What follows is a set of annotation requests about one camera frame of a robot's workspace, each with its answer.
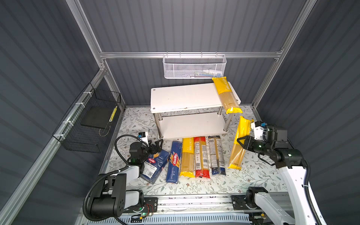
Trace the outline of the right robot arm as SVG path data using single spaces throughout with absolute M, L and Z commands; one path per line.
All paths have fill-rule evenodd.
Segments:
M 325 225 L 309 183 L 310 164 L 303 154 L 291 148 L 287 130 L 257 121 L 251 123 L 254 136 L 237 138 L 237 143 L 258 158 L 268 156 L 282 176 L 294 216 L 282 209 L 264 187 L 249 187 L 244 203 L 251 210 L 261 209 L 275 225 Z

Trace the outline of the dark blue spaghetti bag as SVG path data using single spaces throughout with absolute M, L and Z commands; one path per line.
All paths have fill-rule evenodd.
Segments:
M 212 175 L 226 175 L 225 160 L 220 136 L 209 136 L 208 142 Z

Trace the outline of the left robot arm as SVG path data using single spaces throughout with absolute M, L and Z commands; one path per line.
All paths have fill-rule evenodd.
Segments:
M 84 216 L 90 221 L 108 218 L 120 219 L 125 213 L 135 212 L 135 220 L 141 220 L 157 211 L 156 197 L 145 197 L 141 190 L 128 190 L 127 185 L 139 178 L 153 178 L 150 163 L 162 153 L 163 140 L 155 143 L 138 138 L 130 145 L 130 157 L 125 167 L 100 174 L 91 186 L 82 204 Z

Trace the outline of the blue Barilla pasta box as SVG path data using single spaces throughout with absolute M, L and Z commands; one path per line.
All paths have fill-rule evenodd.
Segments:
M 154 155 L 150 155 L 144 162 L 144 169 L 141 178 L 150 184 L 154 184 L 160 173 L 168 163 L 170 153 L 162 150 Z

